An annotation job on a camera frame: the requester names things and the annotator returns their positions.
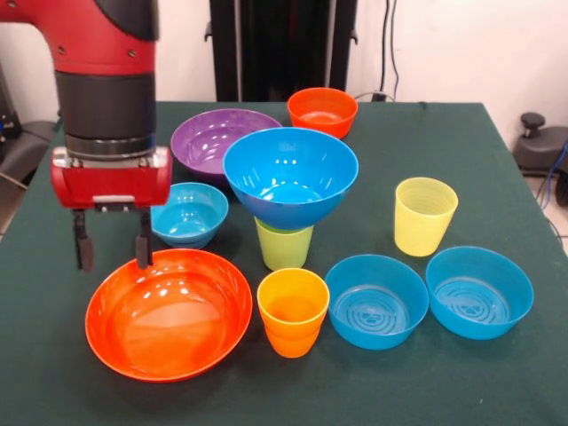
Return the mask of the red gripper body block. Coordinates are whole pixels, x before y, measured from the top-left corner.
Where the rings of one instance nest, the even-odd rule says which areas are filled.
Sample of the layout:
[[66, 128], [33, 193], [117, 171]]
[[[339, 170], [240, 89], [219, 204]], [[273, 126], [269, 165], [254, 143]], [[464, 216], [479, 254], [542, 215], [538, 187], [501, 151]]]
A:
[[51, 183], [67, 209], [95, 209], [127, 204], [142, 209], [168, 200], [172, 157], [159, 146], [149, 156], [95, 162], [71, 157], [59, 146], [51, 153]]

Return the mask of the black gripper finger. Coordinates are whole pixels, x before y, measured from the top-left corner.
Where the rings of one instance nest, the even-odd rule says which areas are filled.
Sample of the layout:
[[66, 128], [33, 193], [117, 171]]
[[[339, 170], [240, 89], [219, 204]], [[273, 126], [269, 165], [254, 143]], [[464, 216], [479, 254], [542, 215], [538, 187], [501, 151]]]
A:
[[72, 213], [77, 266], [84, 272], [90, 272], [94, 254], [92, 240], [86, 232], [85, 212], [83, 209], [74, 209]]
[[149, 208], [143, 208], [139, 213], [140, 230], [135, 239], [135, 250], [138, 268], [145, 270], [148, 266], [153, 265], [151, 211]]

